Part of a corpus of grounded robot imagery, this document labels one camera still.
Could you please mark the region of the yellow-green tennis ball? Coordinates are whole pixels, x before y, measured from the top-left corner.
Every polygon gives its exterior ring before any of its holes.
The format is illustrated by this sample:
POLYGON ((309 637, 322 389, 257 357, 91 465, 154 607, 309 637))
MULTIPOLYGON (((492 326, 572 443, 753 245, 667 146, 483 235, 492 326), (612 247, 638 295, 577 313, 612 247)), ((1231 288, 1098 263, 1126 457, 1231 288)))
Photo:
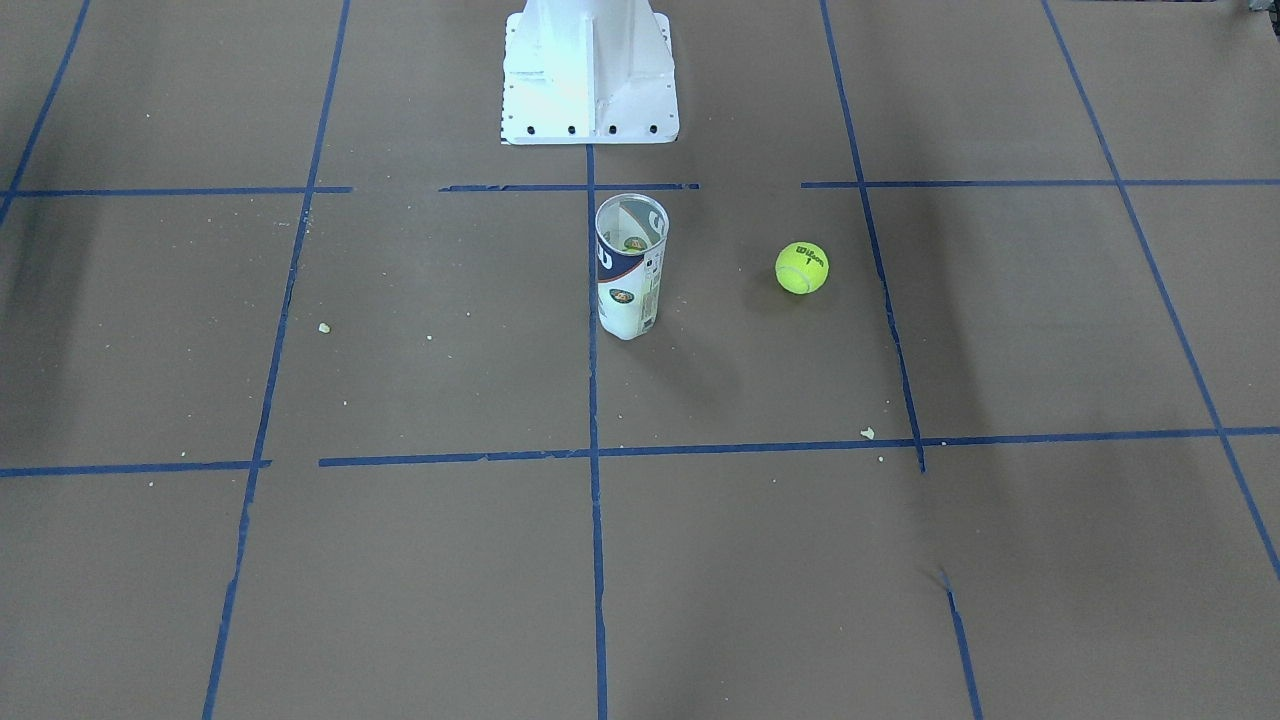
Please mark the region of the yellow-green tennis ball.
POLYGON ((827 282, 828 277, 828 256, 817 243, 788 243, 780 250, 774 260, 774 278, 790 293, 813 293, 827 282))

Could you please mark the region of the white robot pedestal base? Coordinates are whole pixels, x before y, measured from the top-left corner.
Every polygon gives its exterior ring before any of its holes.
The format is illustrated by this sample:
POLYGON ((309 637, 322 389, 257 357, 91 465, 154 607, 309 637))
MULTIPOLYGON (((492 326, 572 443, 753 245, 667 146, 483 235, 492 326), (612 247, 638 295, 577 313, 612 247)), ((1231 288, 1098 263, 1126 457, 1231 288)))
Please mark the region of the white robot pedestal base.
POLYGON ((500 141, 672 143, 669 18, 648 1, 527 1, 504 24, 500 141))

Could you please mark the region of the clear tennis ball can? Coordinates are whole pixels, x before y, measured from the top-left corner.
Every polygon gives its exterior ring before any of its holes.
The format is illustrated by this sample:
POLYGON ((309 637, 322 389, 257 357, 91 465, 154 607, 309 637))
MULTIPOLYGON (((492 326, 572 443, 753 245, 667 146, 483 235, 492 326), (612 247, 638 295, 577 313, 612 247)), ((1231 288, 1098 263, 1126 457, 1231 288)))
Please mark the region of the clear tennis ball can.
POLYGON ((596 296, 602 327, 620 340, 635 340, 657 322, 669 217, 654 199, 620 193, 595 214, 596 296), (630 236, 644 237, 644 252, 626 252, 630 236))

